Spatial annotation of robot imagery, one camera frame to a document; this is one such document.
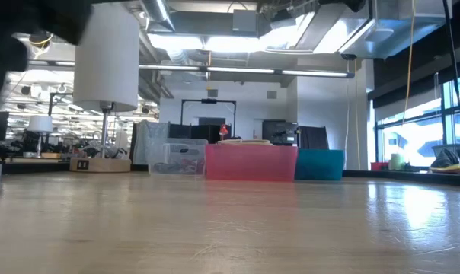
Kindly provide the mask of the black yellow fabric bundle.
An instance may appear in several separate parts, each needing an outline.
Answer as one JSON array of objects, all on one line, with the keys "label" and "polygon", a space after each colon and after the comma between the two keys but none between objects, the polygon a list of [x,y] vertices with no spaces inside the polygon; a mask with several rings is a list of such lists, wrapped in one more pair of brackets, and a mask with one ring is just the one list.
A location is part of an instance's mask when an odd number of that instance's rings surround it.
[{"label": "black yellow fabric bundle", "polygon": [[456,153],[443,148],[430,165],[432,172],[460,173],[460,160]]}]

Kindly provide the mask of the black frame rail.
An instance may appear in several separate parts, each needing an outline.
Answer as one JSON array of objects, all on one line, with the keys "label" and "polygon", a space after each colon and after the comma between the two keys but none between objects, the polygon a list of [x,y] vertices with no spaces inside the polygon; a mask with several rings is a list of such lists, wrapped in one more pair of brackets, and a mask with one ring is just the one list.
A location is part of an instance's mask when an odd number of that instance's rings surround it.
[{"label": "black frame rail", "polygon": [[460,174],[421,174],[402,171],[344,170],[344,177],[381,178],[443,186],[460,186]]},{"label": "black frame rail", "polygon": [[68,163],[5,163],[2,174],[32,174],[69,171]]}]

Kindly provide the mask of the clear plastic bin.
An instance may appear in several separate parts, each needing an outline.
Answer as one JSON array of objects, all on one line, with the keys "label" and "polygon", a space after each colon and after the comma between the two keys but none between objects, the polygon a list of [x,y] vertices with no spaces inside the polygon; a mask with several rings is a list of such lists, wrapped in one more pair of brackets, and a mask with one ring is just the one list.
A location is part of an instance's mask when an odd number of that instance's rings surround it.
[{"label": "clear plastic bin", "polygon": [[163,144],[163,158],[149,164],[150,174],[204,175],[205,139],[172,139]]}]

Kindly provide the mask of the round silver duct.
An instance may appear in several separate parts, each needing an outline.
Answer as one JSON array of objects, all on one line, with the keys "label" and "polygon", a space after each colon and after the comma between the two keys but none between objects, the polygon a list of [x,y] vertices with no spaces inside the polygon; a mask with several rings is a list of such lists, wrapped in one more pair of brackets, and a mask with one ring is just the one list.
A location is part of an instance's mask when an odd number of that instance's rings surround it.
[{"label": "round silver duct", "polygon": [[170,19],[170,10],[165,0],[140,0],[140,2],[150,21],[160,24],[171,32],[175,32],[174,25]]}]

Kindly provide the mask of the translucent plastic sheet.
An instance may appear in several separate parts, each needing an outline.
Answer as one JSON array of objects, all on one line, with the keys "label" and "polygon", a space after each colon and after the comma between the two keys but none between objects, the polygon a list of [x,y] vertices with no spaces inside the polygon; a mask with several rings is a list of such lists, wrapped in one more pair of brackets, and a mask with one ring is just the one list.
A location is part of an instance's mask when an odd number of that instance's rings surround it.
[{"label": "translucent plastic sheet", "polygon": [[133,145],[133,163],[149,165],[161,160],[163,158],[162,147],[168,139],[168,133],[168,123],[154,123],[147,120],[138,123]]}]

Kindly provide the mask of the pale green cup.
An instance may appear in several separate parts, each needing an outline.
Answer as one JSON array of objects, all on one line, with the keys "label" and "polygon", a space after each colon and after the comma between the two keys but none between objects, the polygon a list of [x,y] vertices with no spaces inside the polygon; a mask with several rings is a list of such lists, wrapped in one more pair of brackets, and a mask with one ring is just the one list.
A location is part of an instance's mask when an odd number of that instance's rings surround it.
[{"label": "pale green cup", "polygon": [[404,157],[400,153],[391,154],[391,158],[388,162],[389,170],[402,170],[404,168]]}]

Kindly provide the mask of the black metal stand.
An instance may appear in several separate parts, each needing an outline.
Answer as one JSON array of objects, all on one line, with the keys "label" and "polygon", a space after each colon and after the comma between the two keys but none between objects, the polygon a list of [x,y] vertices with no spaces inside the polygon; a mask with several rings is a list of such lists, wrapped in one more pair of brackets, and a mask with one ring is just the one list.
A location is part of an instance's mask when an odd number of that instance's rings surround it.
[{"label": "black metal stand", "polygon": [[50,93],[48,116],[58,120],[69,119],[75,114],[75,111],[70,109],[71,105],[72,92],[68,92],[67,87],[61,84],[57,91]]}]

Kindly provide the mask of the white lamp with wooden base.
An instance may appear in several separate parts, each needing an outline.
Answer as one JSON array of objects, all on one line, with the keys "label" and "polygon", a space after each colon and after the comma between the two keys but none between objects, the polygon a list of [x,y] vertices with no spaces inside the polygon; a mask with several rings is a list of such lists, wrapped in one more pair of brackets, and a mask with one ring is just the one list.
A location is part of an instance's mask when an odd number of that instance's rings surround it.
[{"label": "white lamp with wooden base", "polygon": [[139,23],[120,4],[94,4],[81,42],[75,48],[74,105],[102,112],[100,155],[72,158],[70,170],[126,173],[131,161],[107,158],[108,116],[137,109]]}]

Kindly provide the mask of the black ceiling device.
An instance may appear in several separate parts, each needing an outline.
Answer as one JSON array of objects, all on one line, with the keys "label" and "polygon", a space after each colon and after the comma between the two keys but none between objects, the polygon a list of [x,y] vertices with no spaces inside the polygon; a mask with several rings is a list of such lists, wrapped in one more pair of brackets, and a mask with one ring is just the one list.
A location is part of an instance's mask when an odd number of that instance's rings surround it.
[{"label": "black ceiling device", "polygon": [[53,38],[53,34],[46,32],[46,31],[40,31],[33,33],[29,36],[28,41],[30,45],[42,49],[42,48],[47,48],[51,44],[51,40]]}]

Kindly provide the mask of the teal plastic bin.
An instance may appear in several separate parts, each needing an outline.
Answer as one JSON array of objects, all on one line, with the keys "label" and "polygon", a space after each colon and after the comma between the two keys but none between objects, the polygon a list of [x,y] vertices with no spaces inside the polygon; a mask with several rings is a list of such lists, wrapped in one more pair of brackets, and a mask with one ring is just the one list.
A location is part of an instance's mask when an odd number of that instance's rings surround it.
[{"label": "teal plastic bin", "polygon": [[341,180],[344,151],[300,148],[295,166],[296,180]]}]

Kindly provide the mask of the black curtain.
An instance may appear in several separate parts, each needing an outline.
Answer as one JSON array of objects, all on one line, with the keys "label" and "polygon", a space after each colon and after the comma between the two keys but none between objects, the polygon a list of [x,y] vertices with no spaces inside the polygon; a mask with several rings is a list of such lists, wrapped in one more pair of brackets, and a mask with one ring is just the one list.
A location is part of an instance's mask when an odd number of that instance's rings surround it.
[{"label": "black curtain", "polygon": [[303,149],[329,149],[326,128],[299,126],[298,146]]}]

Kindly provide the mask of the black equipment box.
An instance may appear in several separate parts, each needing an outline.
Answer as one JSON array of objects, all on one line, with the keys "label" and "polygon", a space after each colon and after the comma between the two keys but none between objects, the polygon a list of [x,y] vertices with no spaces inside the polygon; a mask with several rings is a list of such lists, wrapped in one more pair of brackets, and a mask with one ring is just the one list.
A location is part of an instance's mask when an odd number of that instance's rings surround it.
[{"label": "black equipment box", "polygon": [[262,139],[273,145],[294,146],[298,144],[299,126],[280,120],[264,120],[262,122]]}]

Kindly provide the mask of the black divider panel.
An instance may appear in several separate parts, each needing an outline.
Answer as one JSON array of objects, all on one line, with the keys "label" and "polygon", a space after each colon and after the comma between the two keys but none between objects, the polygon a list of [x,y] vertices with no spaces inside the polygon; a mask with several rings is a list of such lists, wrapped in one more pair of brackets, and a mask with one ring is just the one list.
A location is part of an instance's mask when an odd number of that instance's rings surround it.
[{"label": "black divider panel", "polygon": [[168,127],[168,138],[172,139],[205,139],[209,144],[215,144],[221,140],[221,126],[216,125],[180,125],[170,124]]}]

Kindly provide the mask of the long ceiling light fixture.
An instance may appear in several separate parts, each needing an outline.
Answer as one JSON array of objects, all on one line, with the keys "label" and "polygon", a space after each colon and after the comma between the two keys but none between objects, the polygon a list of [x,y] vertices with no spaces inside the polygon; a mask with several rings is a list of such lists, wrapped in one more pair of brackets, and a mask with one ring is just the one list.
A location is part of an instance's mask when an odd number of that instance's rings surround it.
[{"label": "long ceiling light fixture", "polygon": [[140,69],[152,71],[169,71],[169,72],[221,72],[221,73],[248,73],[259,75],[288,75],[299,77],[320,77],[320,78],[353,78],[352,72],[332,72],[317,70],[295,70],[280,68],[246,68],[246,67],[224,67],[224,66],[207,66],[207,65],[158,65],[158,64],[141,64]]}]

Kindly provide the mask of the pink plastic bin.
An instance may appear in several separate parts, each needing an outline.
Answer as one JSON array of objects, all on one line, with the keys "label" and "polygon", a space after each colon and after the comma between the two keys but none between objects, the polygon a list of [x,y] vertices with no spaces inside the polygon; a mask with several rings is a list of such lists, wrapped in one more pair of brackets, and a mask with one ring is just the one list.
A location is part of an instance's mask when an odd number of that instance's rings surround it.
[{"label": "pink plastic bin", "polygon": [[294,181],[298,149],[273,145],[206,145],[210,180]]}]

